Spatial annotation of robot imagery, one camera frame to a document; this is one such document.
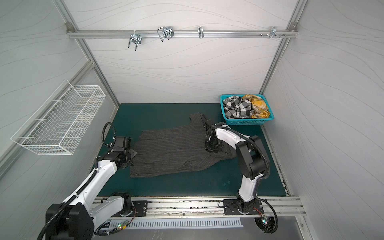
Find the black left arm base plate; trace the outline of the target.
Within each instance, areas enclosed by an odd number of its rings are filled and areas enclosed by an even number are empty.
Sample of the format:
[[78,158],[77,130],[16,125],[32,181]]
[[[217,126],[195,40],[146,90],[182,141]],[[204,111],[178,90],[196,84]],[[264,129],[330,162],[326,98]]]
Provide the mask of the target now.
[[145,217],[147,214],[148,201],[131,201],[129,207],[124,207],[118,217]]

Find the dark grey striped shirt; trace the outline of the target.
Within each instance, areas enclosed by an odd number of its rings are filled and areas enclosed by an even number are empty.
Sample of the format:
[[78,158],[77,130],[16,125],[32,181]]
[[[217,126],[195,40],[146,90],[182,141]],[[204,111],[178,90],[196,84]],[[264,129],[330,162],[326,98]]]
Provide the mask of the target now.
[[190,124],[163,130],[142,131],[134,149],[131,178],[150,178],[205,170],[221,160],[236,157],[236,150],[223,141],[218,151],[205,148],[207,118],[190,115]]

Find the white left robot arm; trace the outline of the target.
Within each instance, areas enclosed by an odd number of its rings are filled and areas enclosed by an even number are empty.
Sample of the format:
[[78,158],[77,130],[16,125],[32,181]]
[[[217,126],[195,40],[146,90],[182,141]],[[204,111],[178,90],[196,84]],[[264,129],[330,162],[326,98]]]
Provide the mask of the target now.
[[128,148],[113,148],[97,158],[96,167],[82,184],[62,203],[52,204],[46,211],[46,223],[38,235],[39,240],[90,240],[93,236],[109,236],[126,229],[132,219],[125,220],[105,232],[108,219],[114,214],[135,214],[136,209],[127,193],[108,197],[95,208],[91,205],[107,181],[119,169],[132,163],[137,153]]

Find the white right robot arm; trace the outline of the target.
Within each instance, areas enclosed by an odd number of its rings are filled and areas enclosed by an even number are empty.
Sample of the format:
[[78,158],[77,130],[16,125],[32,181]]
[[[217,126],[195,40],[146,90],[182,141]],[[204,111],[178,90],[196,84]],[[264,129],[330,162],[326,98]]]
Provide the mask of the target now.
[[260,182],[269,178],[271,174],[271,161],[258,136],[243,135],[223,123],[206,129],[206,151],[218,152],[224,143],[236,151],[238,165],[243,175],[236,205],[238,210],[245,214],[261,201],[257,196],[257,190]]

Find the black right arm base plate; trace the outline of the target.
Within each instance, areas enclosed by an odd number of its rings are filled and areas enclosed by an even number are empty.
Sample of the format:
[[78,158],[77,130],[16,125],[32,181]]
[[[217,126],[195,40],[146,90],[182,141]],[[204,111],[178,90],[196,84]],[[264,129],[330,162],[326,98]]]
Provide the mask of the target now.
[[264,214],[262,202],[256,199],[250,202],[243,202],[242,199],[225,199],[223,208],[226,216]]

